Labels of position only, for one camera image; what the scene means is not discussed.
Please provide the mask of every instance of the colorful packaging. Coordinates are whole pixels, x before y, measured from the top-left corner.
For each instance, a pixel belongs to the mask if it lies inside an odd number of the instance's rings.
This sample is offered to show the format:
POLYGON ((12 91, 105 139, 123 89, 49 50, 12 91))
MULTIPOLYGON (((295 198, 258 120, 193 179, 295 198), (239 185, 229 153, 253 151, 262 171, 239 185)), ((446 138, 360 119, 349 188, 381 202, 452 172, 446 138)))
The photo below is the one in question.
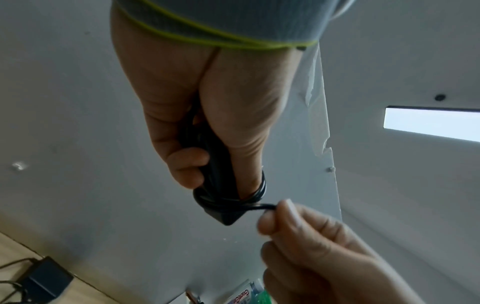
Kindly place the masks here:
POLYGON ((272 304, 272 301, 258 279, 256 282, 243 282, 225 304, 272 304))

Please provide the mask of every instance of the gray sleeve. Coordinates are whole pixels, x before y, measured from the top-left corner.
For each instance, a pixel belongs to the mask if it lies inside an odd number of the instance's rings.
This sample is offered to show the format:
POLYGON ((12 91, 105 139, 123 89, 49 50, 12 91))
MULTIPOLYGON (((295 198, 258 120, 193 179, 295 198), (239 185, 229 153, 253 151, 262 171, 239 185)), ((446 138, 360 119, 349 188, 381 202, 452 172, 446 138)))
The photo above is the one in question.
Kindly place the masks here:
POLYGON ((116 0, 144 26, 209 44, 308 46, 353 0, 116 0))

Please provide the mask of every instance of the hand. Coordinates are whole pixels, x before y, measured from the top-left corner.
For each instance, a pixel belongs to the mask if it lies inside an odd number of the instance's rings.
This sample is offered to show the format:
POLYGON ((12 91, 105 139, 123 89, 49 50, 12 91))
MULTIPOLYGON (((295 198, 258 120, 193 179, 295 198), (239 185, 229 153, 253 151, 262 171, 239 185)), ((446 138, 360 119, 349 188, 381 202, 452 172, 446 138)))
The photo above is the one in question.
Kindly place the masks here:
POLYGON ((203 113, 228 147, 240 197, 262 181, 262 148, 282 113, 302 56, 300 51, 242 51, 187 44, 153 35, 132 24, 114 4, 111 37, 138 95, 153 146, 174 179, 197 188, 199 166, 209 155, 183 149, 180 121, 200 94, 203 113))
POLYGON ((258 220, 265 288, 278 304, 420 304, 407 283, 346 225, 290 200, 258 220))

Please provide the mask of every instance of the wooden floor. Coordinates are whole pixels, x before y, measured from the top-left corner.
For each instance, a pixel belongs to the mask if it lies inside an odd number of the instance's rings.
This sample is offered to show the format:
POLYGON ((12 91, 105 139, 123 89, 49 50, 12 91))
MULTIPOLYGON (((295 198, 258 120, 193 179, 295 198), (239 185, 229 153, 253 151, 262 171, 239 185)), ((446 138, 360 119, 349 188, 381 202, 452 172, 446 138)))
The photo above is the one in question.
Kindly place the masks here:
MULTIPOLYGON (((22 258, 41 258, 25 246, 15 242, 8 236, 0 233, 0 265, 22 258)), ((0 269, 0 280, 11 280, 25 271, 30 263, 28 261, 0 269)), ((13 291, 12 287, 0 284, 0 301, 13 291)), ((14 296, 9 301, 18 301, 20 297, 14 296)), ((78 278, 74 278, 55 304, 118 304, 92 286, 78 278)))

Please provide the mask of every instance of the rectangular light panel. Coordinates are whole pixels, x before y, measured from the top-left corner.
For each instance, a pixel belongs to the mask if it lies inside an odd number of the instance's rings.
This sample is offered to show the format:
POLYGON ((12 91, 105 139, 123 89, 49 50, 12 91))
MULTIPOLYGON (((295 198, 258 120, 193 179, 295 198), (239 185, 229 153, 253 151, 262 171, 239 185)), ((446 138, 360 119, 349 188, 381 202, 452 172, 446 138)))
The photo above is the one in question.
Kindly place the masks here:
POLYGON ((480 142, 480 111, 388 107, 383 127, 480 142))

